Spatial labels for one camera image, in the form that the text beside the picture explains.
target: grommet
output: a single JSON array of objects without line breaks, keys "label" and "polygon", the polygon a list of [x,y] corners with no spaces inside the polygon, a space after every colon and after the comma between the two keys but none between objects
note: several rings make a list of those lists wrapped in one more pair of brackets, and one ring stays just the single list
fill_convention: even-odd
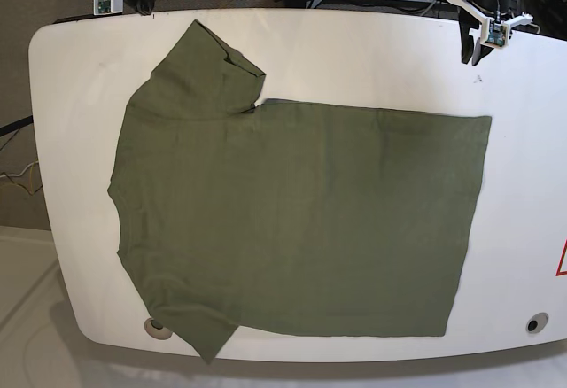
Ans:
[{"label": "grommet", "polygon": [[548,322],[549,315],[547,313],[537,313],[530,320],[528,320],[528,323],[525,325],[525,330],[529,334],[535,335],[536,333],[540,333],[543,328],[546,327]]},{"label": "grommet", "polygon": [[168,328],[164,328],[163,325],[151,317],[144,322],[144,329],[148,332],[152,338],[159,339],[160,341],[165,341],[170,339],[173,332]]}]

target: white table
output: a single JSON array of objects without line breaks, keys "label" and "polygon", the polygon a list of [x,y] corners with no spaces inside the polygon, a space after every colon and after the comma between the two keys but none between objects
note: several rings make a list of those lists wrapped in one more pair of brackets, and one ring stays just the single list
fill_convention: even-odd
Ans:
[{"label": "white table", "polygon": [[[567,237],[567,43],[515,33],[510,47],[472,67],[460,62],[454,22],[300,10],[166,12],[66,23],[35,35],[30,76],[43,186],[85,336],[195,355],[177,336],[158,341],[145,333],[148,314],[116,255],[119,220],[106,193],[126,103],[194,19],[268,74],[258,103],[280,97],[493,116],[444,337],[296,338],[240,328],[219,357],[385,361],[567,338],[567,275],[555,275]],[[526,323],[539,312],[549,323],[528,334]]]}]

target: olive green t-shirt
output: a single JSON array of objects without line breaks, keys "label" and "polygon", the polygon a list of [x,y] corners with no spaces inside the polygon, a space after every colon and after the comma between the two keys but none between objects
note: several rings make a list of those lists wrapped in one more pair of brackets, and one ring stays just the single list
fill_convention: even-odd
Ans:
[{"label": "olive green t-shirt", "polygon": [[128,103],[108,191],[150,315],[206,361],[238,326],[442,337],[491,118],[254,107],[265,76],[193,22]]}]

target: t-shirt sleeve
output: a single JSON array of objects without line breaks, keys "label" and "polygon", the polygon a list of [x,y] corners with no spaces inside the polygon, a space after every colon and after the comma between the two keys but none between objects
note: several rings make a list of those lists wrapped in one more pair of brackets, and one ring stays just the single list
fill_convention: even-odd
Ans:
[{"label": "t-shirt sleeve", "polygon": [[265,74],[193,21],[128,103],[169,119],[211,120],[254,107]]}]

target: red warning sign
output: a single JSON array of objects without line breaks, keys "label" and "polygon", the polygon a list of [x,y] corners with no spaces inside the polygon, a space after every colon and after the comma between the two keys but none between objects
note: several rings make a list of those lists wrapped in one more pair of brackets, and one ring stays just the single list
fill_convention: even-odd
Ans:
[{"label": "red warning sign", "polygon": [[561,260],[559,261],[559,267],[557,268],[556,275],[567,275],[567,260],[565,260],[566,252],[567,252],[567,242],[565,242],[565,247],[563,248],[563,253],[561,254]]}]

